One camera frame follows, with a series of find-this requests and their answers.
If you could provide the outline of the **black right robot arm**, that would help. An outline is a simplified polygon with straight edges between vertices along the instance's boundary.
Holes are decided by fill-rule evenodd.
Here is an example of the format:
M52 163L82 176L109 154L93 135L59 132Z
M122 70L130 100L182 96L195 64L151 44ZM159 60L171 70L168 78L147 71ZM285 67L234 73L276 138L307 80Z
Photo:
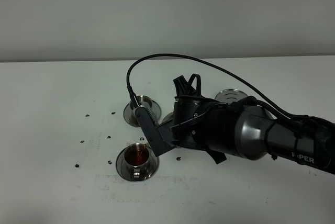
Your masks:
M269 104L235 89L219 100L201 94L193 74L174 79L172 143L207 152L216 163L227 155L258 160L265 155L334 173L334 124L317 117L287 118Z

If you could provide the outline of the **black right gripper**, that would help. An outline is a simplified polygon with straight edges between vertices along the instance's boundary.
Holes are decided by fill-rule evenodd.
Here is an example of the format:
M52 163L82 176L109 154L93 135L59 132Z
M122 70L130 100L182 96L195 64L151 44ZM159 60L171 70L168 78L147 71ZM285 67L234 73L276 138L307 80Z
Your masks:
M179 147L204 150L216 164L226 154L238 155L235 126L238 103L226 104L199 97L201 93L188 84L183 75L173 80L176 89L172 119L172 143Z

